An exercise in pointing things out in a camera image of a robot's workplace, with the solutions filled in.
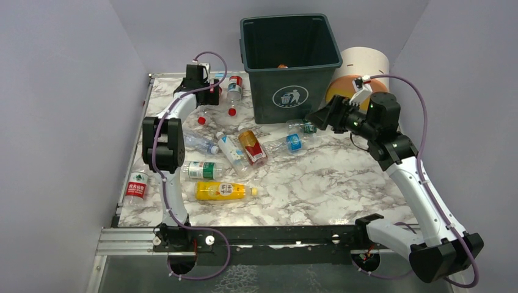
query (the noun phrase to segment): white marble table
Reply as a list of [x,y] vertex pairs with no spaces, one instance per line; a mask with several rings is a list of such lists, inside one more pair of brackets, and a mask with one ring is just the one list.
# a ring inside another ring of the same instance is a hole
[[[227,108],[216,107],[208,112],[206,125],[198,125],[196,114],[192,114],[183,127],[211,139],[215,139],[218,131],[236,135],[239,125],[251,128],[260,142],[286,136],[284,124],[255,124],[249,80],[245,73],[240,74],[244,77],[244,99],[236,117],[228,116]],[[156,115],[168,105],[180,81],[181,78],[155,79],[148,116]],[[375,212],[393,222],[415,223],[394,182],[368,153],[352,145],[348,135],[326,131],[318,138],[318,143],[295,156],[270,157],[264,167],[248,178],[237,177],[221,152],[210,156],[187,148],[186,160],[225,163],[228,172],[223,181],[261,187],[258,197],[239,202],[197,201],[195,182],[182,178],[183,199],[192,225],[338,225],[354,223],[356,218]],[[355,142],[366,145],[361,138]],[[141,154],[141,144],[140,141],[137,154]],[[159,184],[150,176],[144,205],[124,206],[119,226],[156,226],[161,221]]]

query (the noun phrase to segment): white cylinder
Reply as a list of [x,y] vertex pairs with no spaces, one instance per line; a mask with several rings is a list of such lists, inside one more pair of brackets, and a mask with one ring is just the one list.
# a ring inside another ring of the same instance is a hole
[[[389,59],[385,54],[372,48],[352,47],[343,50],[342,66],[335,70],[332,80],[336,80],[347,75],[377,75],[389,74]],[[389,89],[388,78],[378,79],[386,88]]]

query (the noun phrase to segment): red sticker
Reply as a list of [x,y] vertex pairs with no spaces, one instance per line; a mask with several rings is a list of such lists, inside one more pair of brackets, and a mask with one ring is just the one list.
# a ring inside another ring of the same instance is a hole
[[128,183],[128,188],[126,189],[126,195],[144,198],[145,186],[146,184],[144,183],[130,182]]

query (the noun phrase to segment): dark green trash can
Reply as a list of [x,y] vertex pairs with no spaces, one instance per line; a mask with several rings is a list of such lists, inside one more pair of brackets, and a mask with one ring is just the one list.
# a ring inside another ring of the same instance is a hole
[[[283,123],[317,110],[342,63],[323,14],[245,18],[240,45],[257,124]],[[277,68],[281,64],[288,68]]]

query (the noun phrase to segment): red and white bottle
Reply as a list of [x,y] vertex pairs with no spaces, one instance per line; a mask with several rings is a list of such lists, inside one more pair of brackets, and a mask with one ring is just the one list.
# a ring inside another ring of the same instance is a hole
[[233,75],[228,79],[227,104],[228,114],[235,116],[237,114],[236,106],[243,99],[243,79],[237,75]]
[[147,181],[149,179],[147,171],[148,167],[144,163],[144,160],[142,160],[142,157],[140,157],[131,168],[126,193],[124,194],[124,204],[140,206],[144,203]]

